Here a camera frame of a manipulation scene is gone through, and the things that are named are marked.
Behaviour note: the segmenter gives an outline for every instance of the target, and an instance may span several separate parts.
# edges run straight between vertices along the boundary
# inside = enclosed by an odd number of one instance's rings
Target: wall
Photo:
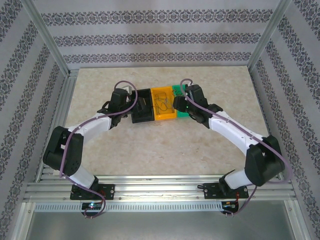
[[[64,82],[18,0],[0,0],[0,240],[37,173]]]
[[[35,0],[70,69],[246,65],[279,0]]]
[[[251,73],[269,131],[292,164],[312,239],[320,239],[319,3],[291,2]]]

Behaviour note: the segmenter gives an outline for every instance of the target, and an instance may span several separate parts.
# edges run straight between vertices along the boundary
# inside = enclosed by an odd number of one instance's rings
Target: yellow box
[[[154,120],[166,120],[177,118],[177,110],[174,109],[174,91],[172,86],[151,88]]]

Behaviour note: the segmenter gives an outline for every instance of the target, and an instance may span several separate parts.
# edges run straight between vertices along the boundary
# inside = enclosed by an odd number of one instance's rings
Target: green box
[[[172,86],[173,95],[176,96],[183,96],[183,93],[181,92],[180,85],[173,85]],[[181,112],[177,111],[177,117],[178,118],[185,118],[189,117],[189,114],[187,112]]]

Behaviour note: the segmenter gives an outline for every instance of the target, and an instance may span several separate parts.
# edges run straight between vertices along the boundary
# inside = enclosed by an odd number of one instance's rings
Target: beige tabletop
[[[79,124],[110,100],[120,80],[137,89],[177,85],[184,78],[199,84],[209,104],[267,135],[258,100],[245,66],[139,67],[80,69],[66,126]],[[82,165],[94,175],[207,175],[242,169],[242,152],[218,133],[191,118],[132,124],[131,117],[88,142]]]

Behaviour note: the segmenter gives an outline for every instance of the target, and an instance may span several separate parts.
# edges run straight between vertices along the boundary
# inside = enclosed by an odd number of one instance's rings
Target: plastic container
[[[154,107],[151,97],[151,90],[142,89],[138,90],[138,101],[131,113],[131,121],[133,124],[150,122],[155,120]],[[136,98],[136,92],[132,92],[131,99]]]
[[[186,85],[182,85],[183,90],[186,90]],[[180,89],[180,85],[173,85],[172,86],[172,90],[173,90],[173,95],[176,96],[183,96],[181,89]],[[187,112],[181,112],[181,111],[177,111],[177,117],[178,118],[185,118],[185,117],[189,117],[189,114]]]
[[[167,120],[177,118],[177,110],[174,109],[174,92],[171,86],[151,88],[154,119]]]

